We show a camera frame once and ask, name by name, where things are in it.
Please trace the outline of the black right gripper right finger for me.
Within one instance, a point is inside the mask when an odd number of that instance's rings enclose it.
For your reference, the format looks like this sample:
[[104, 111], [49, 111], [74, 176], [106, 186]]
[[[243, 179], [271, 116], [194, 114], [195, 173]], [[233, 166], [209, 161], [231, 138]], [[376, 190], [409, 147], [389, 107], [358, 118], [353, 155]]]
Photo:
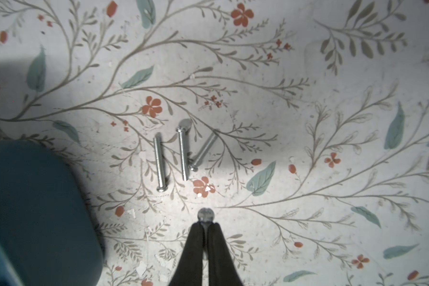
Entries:
[[207, 229], [209, 286], [243, 286], [218, 223]]

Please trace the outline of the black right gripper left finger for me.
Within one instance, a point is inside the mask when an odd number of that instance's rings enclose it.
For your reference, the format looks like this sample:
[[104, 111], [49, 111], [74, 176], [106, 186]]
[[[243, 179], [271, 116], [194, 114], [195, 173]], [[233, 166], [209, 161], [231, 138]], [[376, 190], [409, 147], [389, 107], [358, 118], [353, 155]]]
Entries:
[[189, 230], [174, 276], [169, 286], [201, 286], [203, 280], [204, 229], [197, 222]]

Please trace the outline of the silver screw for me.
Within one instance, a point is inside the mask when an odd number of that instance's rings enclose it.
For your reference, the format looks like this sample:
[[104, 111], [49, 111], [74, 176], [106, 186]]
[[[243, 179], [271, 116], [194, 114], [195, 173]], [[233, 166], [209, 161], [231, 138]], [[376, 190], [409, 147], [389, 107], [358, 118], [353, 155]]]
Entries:
[[203, 163], [203, 160], [208, 155], [210, 149], [212, 148], [213, 144], [216, 142], [217, 139], [218, 139], [218, 133], [216, 131], [213, 131], [210, 137], [207, 139], [207, 141], [200, 149], [199, 153], [189, 161], [189, 169], [191, 171], [193, 172], [198, 171], [199, 167]]
[[188, 181], [189, 166], [188, 166], [188, 150], [187, 150], [187, 129], [184, 126], [179, 126], [176, 129], [179, 138], [179, 150], [181, 157], [181, 173], [183, 181]]
[[160, 193], [165, 192], [168, 189], [165, 177], [165, 168], [164, 168], [164, 160], [162, 154], [162, 141], [160, 135], [156, 135], [153, 139], [154, 141], [154, 155], [156, 159], [156, 167], [157, 167], [157, 180], [158, 187], [157, 191]]
[[210, 208], [202, 208], [197, 213], [197, 219], [203, 224], [212, 224], [215, 219], [215, 213]]

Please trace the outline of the teal plastic tray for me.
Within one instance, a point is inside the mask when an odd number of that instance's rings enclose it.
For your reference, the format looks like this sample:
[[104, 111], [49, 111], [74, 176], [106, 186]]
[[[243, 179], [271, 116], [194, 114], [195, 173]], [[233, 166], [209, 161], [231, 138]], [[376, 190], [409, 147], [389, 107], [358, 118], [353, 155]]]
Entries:
[[53, 151], [0, 142], [0, 286], [94, 286], [103, 251], [76, 178]]

